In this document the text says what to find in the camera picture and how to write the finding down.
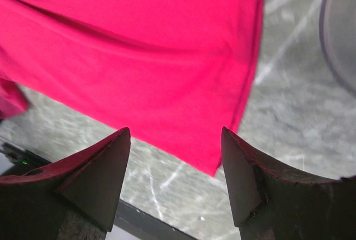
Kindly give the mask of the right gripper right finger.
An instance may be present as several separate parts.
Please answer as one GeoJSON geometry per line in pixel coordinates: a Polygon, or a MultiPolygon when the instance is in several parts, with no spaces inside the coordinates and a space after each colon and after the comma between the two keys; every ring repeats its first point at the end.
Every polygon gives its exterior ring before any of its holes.
{"type": "Polygon", "coordinates": [[[227,128],[222,164],[242,239],[354,239],[355,177],[320,177],[254,148],[227,128]]]}

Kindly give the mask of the red t-shirt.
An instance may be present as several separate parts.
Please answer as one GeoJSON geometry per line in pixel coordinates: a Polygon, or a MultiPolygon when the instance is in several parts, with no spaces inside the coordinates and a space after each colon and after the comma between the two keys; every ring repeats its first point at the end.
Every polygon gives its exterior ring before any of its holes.
{"type": "Polygon", "coordinates": [[[36,90],[213,176],[258,63],[264,0],[1,0],[1,118],[36,90]]]}

